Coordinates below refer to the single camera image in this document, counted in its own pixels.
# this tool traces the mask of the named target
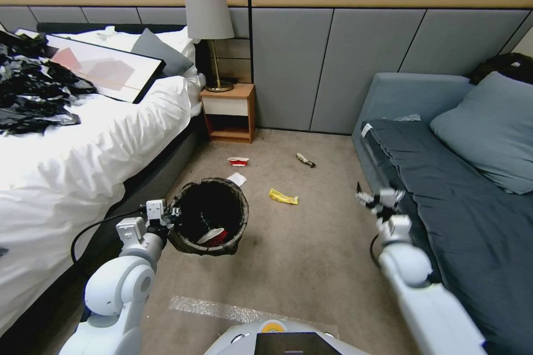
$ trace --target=gray sofa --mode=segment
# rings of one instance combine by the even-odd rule
[[[486,339],[484,350],[525,355],[533,348],[533,192],[502,190],[428,126],[472,88],[457,76],[379,73],[352,140],[372,191],[406,191],[399,208],[431,260],[430,281],[461,302]],[[411,114],[421,121],[395,120]]]

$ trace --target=wooden nightstand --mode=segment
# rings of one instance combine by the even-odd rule
[[[200,93],[209,139],[251,143],[255,133],[255,86],[236,83],[223,93]]]

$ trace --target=picture frame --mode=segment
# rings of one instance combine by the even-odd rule
[[[18,29],[17,35],[38,32]],[[98,93],[138,104],[163,71],[165,61],[97,44],[46,34],[46,55],[94,84]]]

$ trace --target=drawer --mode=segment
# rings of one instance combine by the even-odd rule
[[[206,114],[248,116],[248,101],[245,98],[227,99],[204,97],[202,100]]]

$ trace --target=gray pillow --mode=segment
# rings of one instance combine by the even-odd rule
[[[502,189],[533,190],[533,85],[492,72],[430,127]]]
[[[183,74],[194,64],[179,51],[163,43],[150,29],[146,28],[133,46],[132,53],[147,55],[165,61],[167,66],[161,73],[162,77]]]

